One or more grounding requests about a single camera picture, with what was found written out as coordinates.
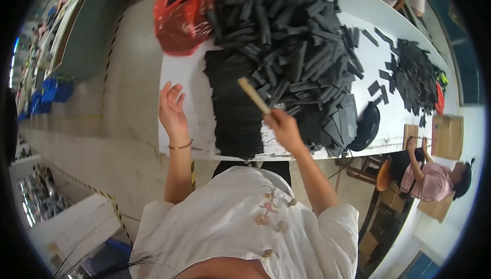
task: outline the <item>white blouse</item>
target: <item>white blouse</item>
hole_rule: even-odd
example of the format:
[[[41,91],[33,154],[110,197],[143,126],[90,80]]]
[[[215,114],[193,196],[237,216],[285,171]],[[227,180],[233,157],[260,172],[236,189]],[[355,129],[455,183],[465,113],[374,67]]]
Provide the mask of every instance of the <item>white blouse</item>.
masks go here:
[[[234,166],[177,205],[147,204],[131,260],[150,258],[132,278],[172,279],[217,257],[258,259],[272,279],[354,278],[358,211],[340,204],[317,218],[292,196],[279,175]]]

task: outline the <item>workbench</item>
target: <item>workbench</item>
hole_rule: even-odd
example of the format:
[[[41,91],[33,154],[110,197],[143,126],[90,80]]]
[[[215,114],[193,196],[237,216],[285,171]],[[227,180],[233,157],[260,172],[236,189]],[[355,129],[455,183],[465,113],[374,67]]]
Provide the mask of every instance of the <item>workbench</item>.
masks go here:
[[[49,31],[52,46],[43,42],[52,56],[44,78],[56,73],[81,82],[102,75],[123,7],[124,0],[71,0]]]
[[[342,25],[348,28],[358,27],[367,30],[377,39],[379,47],[376,47],[367,37],[360,35],[360,42],[355,53],[365,69],[363,80],[356,79],[352,85],[351,93],[354,94],[358,116],[361,115],[369,101],[377,99],[381,92],[373,97],[367,88],[378,80],[380,85],[385,85],[389,90],[389,81],[379,77],[379,69],[386,70],[385,62],[391,59],[390,45],[377,36],[374,29],[377,27],[383,34],[391,38],[394,45],[397,38],[419,42],[419,47],[428,50],[430,61],[442,69],[449,80],[445,95],[445,114],[458,114],[458,96],[455,74],[450,72],[433,45],[421,34],[417,28],[396,10],[382,0],[339,0],[341,13],[338,14]],[[208,50],[219,50],[213,45],[214,40],[208,39],[196,52],[188,57],[174,57],[163,55],[162,70],[160,76],[160,88],[167,81],[173,84],[181,83],[186,93],[183,110],[187,117],[189,133],[194,140],[192,156],[194,159],[206,160],[240,160],[234,157],[220,156],[215,148],[215,118],[212,107],[212,90],[205,69],[204,55]],[[396,90],[394,94],[388,92],[389,104],[378,104],[381,120],[378,133],[369,147],[360,152],[353,152],[353,157],[384,154],[402,150],[404,124],[418,125],[420,116],[414,116],[404,109],[404,103]],[[159,127],[159,151],[169,155],[169,137],[160,124]],[[420,137],[431,137],[432,117],[427,116],[426,127],[419,129]],[[291,153],[287,152],[274,137],[274,133],[266,125],[261,129],[264,144],[264,153],[257,154],[254,161],[284,161],[293,160]],[[313,154],[314,159],[328,159],[325,149]]]

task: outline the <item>pile of black foam pieces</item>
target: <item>pile of black foam pieces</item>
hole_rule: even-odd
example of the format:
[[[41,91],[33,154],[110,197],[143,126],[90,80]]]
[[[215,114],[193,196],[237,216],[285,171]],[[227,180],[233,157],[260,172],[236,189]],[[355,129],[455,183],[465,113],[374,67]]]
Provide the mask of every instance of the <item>pile of black foam pieces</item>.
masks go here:
[[[229,50],[208,51],[205,61],[205,73],[213,87],[215,146],[220,154],[247,160],[263,153],[261,111],[237,84],[244,72],[252,73],[253,64]]]
[[[406,39],[397,39],[397,48],[395,48],[392,40],[382,34],[380,30],[375,28],[375,33],[389,43],[393,53],[391,54],[391,61],[385,63],[386,69],[392,71],[392,75],[379,69],[380,77],[389,81],[390,93],[394,94],[397,88],[404,101],[404,108],[409,113],[412,111],[414,116],[419,116],[420,111],[423,113],[419,126],[425,127],[426,116],[432,114],[438,101],[438,74],[428,58],[428,51],[421,50],[417,46],[418,42]],[[382,91],[382,95],[374,103],[379,104],[383,100],[384,104],[388,104],[387,91],[384,85],[379,86],[378,82],[375,81],[368,88],[368,92],[373,96],[379,89]]]
[[[236,83],[246,77],[270,107],[284,104],[312,151],[326,147],[330,156],[339,156],[356,136],[358,117],[350,92],[364,70],[353,51],[360,30],[341,26],[337,12],[337,0],[216,0],[207,16],[215,44],[223,50],[207,53],[205,73],[214,90],[217,128],[222,124],[230,129],[229,115],[221,111],[246,105]],[[217,111],[218,102],[224,106]],[[248,113],[252,115],[243,116],[250,121],[248,133],[254,130],[260,136],[255,123],[260,122],[260,114],[241,108],[240,114]],[[240,136],[244,125],[234,126]],[[224,141],[222,131],[215,131],[216,145],[224,154],[218,143]],[[231,153],[257,152],[252,150],[256,145],[249,149],[241,144],[244,140],[228,136],[227,140],[235,144]]]

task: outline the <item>cardboard box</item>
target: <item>cardboard box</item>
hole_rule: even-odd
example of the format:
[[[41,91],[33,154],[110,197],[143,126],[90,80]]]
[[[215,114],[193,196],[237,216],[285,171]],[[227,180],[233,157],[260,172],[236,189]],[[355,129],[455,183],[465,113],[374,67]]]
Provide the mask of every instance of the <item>cardboard box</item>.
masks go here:
[[[359,255],[364,256],[368,261],[368,258],[370,258],[373,250],[375,250],[375,247],[377,245],[378,242],[375,239],[375,236],[373,236],[373,234],[370,231],[368,231],[367,233],[364,234],[360,244],[358,245]]]
[[[368,261],[370,260],[369,256],[366,256],[363,253],[358,254],[358,266],[359,267],[365,267],[368,264]]]
[[[463,147],[463,117],[433,116],[431,155],[449,160],[460,160]]]
[[[420,201],[418,204],[418,209],[420,209],[426,215],[435,218],[439,222],[442,222],[445,215],[447,215],[448,209],[450,209],[454,194],[455,193],[452,193],[440,202]]]
[[[399,189],[397,190],[397,194],[392,191],[392,189],[388,188],[380,193],[380,202],[385,203],[389,208],[402,213],[404,209],[404,205],[406,204],[405,200],[402,200],[399,197]]]

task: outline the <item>factory floor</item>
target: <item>factory floor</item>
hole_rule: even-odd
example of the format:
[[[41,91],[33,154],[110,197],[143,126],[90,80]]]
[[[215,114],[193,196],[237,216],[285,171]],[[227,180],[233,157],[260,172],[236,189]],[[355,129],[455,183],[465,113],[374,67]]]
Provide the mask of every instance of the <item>factory floor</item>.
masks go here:
[[[50,114],[33,116],[20,126],[70,202],[94,193],[91,188],[115,197],[133,241],[145,204],[163,196],[169,167],[169,159],[158,152],[163,53],[153,34],[154,1],[139,0],[123,13],[108,52],[107,77],[101,74],[78,84],[66,103],[53,104]],[[334,160],[317,162],[327,176],[338,171]],[[195,161],[198,188],[211,180],[217,165],[218,161]],[[310,207],[296,162],[290,162],[290,171],[296,198]],[[358,209],[361,227],[374,186],[346,172],[329,181],[341,202]],[[121,235],[128,242],[126,233]]]

